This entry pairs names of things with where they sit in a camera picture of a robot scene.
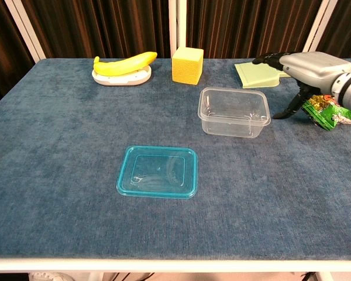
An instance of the green sponge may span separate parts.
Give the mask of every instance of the green sponge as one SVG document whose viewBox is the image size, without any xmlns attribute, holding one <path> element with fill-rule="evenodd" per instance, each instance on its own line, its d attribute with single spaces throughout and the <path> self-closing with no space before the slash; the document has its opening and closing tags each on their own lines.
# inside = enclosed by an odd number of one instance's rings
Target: green sponge
<svg viewBox="0 0 351 281">
<path fill-rule="evenodd" d="M 285 72 L 264 63 L 239 63 L 235 64 L 235 68 L 243 88 L 275 87 L 279 85 L 280 77 L 289 77 Z"/>
</svg>

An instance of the brown curtain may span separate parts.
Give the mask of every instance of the brown curtain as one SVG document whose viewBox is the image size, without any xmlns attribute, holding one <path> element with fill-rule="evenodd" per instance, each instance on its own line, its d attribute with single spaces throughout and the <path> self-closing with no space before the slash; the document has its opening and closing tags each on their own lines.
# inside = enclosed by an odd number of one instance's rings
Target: brown curtain
<svg viewBox="0 0 351 281">
<path fill-rule="evenodd" d="M 351 0 L 338 1 L 317 51 L 351 57 Z"/>
<path fill-rule="evenodd" d="M 46 57 L 170 57 L 168 1 L 23 0 Z"/>
<path fill-rule="evenodd" d="M 321 0 L 188 0 L 187 46 L 209 58 L 301 52 Z"/>
<path fill-rule="evenodd" d="M 0 99 L 33 65 L 8 7 L 0 1 Z"/>
</svg>

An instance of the transparent box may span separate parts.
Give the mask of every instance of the transparent box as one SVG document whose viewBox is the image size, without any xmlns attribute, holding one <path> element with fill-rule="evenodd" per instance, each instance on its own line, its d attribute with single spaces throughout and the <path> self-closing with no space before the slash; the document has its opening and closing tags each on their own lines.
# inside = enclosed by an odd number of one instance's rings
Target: transparent box
<svg viewBox="0 0 351 281">
<path fill-rule="evenodd" d="M 270 123 L 267 98 L 254 90 L 205 88 L 198 116 L 204 132 L 241 138 L 257 137 Z"/>
<path fill-rule="evenodd" d="M 197 154 L 190 148 L 130 146 L 117 191 L 126 196 L 189 199 L 197 192 Z"/>
</svg>

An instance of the yellow sponge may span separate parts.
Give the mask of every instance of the yellow sponge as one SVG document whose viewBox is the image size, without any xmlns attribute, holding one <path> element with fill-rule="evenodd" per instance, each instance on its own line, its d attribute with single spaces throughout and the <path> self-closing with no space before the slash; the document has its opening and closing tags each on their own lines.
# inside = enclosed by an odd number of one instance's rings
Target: yellow sponge
<svg viewBox="0 0 351 281">
<path fill-rule="evenodd" d="M 179 47 L 171 58 L 174 82 L 197 85 L 203 70 L 202 49 Z"/>
</svg>

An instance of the sponge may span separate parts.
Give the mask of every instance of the sponge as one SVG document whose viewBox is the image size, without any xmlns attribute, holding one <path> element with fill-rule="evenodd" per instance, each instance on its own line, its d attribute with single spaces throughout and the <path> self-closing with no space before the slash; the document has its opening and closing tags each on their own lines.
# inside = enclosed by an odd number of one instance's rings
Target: sponge
<svg viewBox="0 0 351 281">
<path fill-rule="evenodd" d="M 291 76 L 288 75 L 285 71 L 281 71 L 281 70 L 276 69 L 276 72 L 280 75 L 280 78 L 291 77 Z"/>
<path fill-rule="evenodd" d="M 267 64 L 235 64 L 245 88 L 275 87 L 280 83 L 280 75 L 275 68 Z"/>
<path fill-rule="evenodd" d="M 203 70 L 202 49 L 179 47 L 171 58 L 174 82 L 197 85 Z"/>
</svg>

